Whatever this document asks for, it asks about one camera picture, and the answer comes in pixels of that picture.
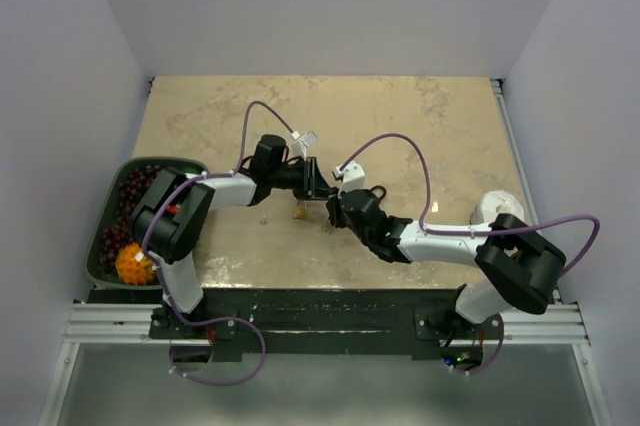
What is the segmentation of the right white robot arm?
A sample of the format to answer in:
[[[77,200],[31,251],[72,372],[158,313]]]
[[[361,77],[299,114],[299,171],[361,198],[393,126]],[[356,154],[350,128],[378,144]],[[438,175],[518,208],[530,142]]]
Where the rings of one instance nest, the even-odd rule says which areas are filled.
[[[424,230],[417,220],[386,214],[370,190],[331,197],[329,220],[349,229],[379,259],[478,267],[485,279],[462,287],[445,315],[448,332],[469,338],[486,319],[509,308],[542,315],[566,263],[565,254],[516,216],[491,223]]]

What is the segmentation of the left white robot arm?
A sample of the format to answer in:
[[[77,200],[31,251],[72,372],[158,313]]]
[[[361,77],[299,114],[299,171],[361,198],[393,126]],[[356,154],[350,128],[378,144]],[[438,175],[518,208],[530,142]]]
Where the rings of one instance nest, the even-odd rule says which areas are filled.
[[[164,167],[131,214],[129,230],[160,271],[164,300],[177,308],[171,324],[183,337],[196,338],[207,326],[207,314],[197,307],[204,291],[193,250],[211,211],[255,206],[274,189],[289,190],[303,202],[337,195],[338,188],[322,176],[316,158],[288,159],[287,152],[284,138],[266,134],[254,153],[229,173],[194,175]]]

